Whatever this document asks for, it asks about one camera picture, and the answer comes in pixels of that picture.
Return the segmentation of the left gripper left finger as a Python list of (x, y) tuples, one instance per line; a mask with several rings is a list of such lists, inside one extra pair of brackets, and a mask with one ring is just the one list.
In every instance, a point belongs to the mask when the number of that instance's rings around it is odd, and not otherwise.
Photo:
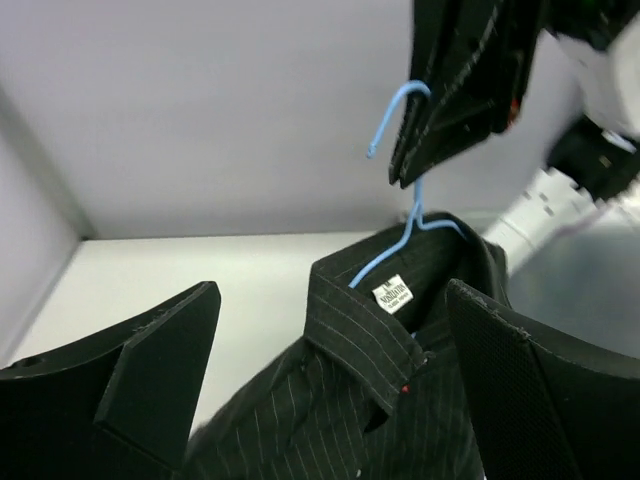
[(2, 369), (2, 478), (179, 478), (220, 306), (200, 282)]

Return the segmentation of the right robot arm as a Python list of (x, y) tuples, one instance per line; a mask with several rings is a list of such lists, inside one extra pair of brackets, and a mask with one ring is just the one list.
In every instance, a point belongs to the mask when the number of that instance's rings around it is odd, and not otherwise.
[(581, 115), (485, 233), (510, 270), (638, 177), (637, 2), (417, 1), (412, 17), (407, 104), (389, 164), (401, 187), (515, 123), (541, 32), (576, 66)]

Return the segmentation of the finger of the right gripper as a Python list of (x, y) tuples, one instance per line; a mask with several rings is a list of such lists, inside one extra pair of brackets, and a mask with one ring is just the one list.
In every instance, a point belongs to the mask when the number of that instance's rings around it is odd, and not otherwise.
[(417, 144), (397, 181), (402, 188), (517, 119), (546, 1), (459, 1), (455, 36), (444, 54)]
[[(439, 75), (444, 54), (449, 49), (458, 20), (459, 1), (417, 0), (413, 2), (413, 41), (409, 70), (410, 80), (425, 83), (431, 93), (435, 92), (433, 77)], [(389, 174), (400, 175), (409, 151), (417, 144), (426, 122), (429, 101), (419, 92), (407, 98), (401, 127), (396, 137), (393, 155), (389, 163)]]

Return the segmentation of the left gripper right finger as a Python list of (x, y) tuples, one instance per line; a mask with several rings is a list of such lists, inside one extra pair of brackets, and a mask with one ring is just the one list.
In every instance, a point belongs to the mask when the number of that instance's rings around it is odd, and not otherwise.
[(449, 283), (446, 306), (487, 478), (638, 478), (638, 359), (460, 280)]

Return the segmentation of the black pinstriped shirt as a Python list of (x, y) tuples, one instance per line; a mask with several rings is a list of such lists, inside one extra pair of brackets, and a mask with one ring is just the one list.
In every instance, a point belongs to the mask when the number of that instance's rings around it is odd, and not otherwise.
[(504, 251), (451, 214), (356, 274), (401, 235), (316, 261), (303, 335), (192, 436), (187, 479), (480, 479), (445, 291), (505, 302)]

